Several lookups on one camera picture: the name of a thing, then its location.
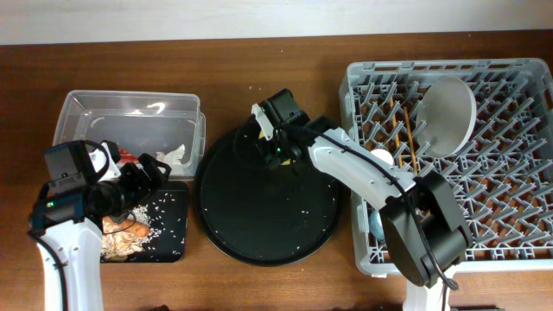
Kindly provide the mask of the white tissue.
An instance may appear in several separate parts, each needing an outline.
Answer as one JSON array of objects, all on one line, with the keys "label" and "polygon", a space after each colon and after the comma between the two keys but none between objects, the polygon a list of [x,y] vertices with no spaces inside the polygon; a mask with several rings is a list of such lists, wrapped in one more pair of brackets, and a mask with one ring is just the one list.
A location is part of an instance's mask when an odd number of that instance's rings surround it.
[{"label": "white tissue", "polygon": [[184,157],[186,147],[184,144],[181,144],[176,149],[169,151],[167,154],[157,151],[156,159],[157,161],[164,162],[168,165],[181,165],[181,160]]}]

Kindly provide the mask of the red snack wrapper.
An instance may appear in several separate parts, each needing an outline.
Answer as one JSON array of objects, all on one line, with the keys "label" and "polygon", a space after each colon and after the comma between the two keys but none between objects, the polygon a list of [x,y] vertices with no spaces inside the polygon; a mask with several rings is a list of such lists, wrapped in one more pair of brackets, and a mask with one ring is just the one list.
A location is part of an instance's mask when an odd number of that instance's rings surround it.
[{"label": "red snack wrapper", "polygon": [[123,149],[119,149],[118,151],[119,151],[119,155],[120,155],[118,165],[123,166],[127,163],[139,164],[138,159],[134,155],[132,155],[130,152],[125,151]]}]

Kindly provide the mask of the orange carrot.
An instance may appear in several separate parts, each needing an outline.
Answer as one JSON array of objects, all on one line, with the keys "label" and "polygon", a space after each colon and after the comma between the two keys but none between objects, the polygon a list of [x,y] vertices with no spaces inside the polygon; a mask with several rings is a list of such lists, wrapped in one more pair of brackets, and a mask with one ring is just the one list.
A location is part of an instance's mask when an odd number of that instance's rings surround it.
[{"label": "orange carrot", "polygon": [[128,232],[139,238],[145,238],[150,234],[150,228],[135,220],[123,220],[121,223],[116,223],[110,218],[104,218],[103,224],[106,226],[104,229],[105,234],[115,234],[119,232]]}]

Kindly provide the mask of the pink plastic cup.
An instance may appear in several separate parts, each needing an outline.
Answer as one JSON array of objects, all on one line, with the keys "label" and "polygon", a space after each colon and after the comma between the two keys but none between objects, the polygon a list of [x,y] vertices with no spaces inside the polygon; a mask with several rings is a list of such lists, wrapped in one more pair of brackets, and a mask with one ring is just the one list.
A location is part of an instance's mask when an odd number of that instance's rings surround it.
[{"label": "pink plastic cup", "polygon": [[385,149],[373,149],[371,153],[375,155],[378,159],[388,163],[389,165],[391,166],[395,165],[394,158],[389,151]]}]

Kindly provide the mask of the light blue plastic cup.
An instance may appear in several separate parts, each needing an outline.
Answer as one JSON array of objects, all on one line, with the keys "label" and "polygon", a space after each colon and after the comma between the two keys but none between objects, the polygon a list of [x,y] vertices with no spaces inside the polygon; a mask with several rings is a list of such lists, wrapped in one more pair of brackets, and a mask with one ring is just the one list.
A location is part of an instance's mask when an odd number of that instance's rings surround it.
[{"label": "light blue plastic cup", "polygon": [[383,241],[385,240],[384,228],[382,220],[378,211],[373,210],[369,216],[369,230],[375,239]]}]

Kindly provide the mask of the grey round plate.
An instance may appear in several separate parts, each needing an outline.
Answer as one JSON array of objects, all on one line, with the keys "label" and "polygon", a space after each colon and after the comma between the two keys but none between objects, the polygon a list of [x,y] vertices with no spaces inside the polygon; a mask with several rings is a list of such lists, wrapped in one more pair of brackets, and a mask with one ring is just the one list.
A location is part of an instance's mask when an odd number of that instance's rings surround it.
[{"label": "grey round plate", "polygon": [[461,79],[444,77],[424,94],[416,114],[415,139],[424,154],[444,158],[455,154],[474,131],[476,100]]}]

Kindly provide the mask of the yellow bowl with food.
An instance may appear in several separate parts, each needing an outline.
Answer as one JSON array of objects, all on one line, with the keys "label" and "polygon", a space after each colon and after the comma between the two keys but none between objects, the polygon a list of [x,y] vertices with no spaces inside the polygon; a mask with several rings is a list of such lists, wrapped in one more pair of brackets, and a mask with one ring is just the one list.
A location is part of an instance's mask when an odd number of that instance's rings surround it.
[{"label": "yellow bowl with food", "polygon": [[[265,134],[264,134],[263,130],[260,130],[260,132],[258,134],[258,141],[260,141],[260,142],[266,141]],[[288,158],[284,161],[281,161],[279,165],[287,166],[287,165],[290,165],[290,164],[291,164],[291,162],[290,162],[290,159]]]}]

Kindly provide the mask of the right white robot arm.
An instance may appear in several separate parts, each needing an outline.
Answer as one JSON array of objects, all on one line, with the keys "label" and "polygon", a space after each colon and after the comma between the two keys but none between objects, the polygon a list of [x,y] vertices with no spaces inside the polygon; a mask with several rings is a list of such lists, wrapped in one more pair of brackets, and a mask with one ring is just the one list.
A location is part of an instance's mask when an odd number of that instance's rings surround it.
[{"label": "right white robot arm", "polygon": [[473,237],[443,176],[417,176],[377,157],[329,118],[310,118],[288,89],[252,105],[251,121],[265,166],[308,162],[379,212],[391,260],[407,280],[405,310],[449,308]]}]

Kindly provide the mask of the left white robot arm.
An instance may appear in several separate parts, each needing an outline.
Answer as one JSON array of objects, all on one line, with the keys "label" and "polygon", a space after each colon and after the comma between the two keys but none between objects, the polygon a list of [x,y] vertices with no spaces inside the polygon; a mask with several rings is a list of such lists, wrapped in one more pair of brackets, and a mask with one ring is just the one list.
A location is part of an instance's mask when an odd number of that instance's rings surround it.
[{"label": "left white robot arm", "polygon": [[171,167],[144,153],[118,166],[111,141],[73,140],[44,152],[50,174],[29,215],[28,236],[41,253],[47,310],[101,310],[103,225],[143,238],[133,210],[167,182]]}]

